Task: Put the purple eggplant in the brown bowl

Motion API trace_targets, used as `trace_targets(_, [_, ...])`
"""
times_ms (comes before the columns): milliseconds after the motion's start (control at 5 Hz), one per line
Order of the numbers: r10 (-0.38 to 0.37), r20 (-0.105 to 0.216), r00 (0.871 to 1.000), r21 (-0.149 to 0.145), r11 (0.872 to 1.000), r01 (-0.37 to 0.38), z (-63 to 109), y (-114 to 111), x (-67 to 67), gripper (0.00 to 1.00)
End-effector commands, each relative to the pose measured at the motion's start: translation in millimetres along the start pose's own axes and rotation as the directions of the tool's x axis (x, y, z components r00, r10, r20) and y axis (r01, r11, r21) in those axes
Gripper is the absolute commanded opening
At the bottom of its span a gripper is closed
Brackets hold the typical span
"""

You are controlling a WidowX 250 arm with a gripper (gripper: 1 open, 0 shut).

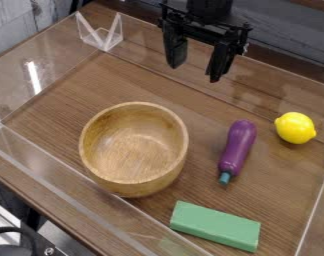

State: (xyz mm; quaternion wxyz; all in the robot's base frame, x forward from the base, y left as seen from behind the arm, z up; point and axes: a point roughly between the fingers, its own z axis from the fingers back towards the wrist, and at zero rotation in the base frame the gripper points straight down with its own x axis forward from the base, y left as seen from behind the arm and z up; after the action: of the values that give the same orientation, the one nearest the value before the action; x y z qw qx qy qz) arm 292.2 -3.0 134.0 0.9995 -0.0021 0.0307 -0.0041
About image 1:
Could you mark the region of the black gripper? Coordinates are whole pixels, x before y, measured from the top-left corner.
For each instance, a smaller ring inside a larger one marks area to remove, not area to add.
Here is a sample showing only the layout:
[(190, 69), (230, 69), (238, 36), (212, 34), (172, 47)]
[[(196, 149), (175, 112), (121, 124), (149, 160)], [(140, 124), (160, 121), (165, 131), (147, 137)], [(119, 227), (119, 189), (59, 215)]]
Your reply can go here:
[(214, 45), (206, 75), (210, 82), (219, 81), (230, 69), (235, 56), (247, 51), (247, 22), (231, 16), (234, 0), (160, 0), (157, 27), (163, 32), (165, 61), (175, 69), (186, 61), (187, 39)]

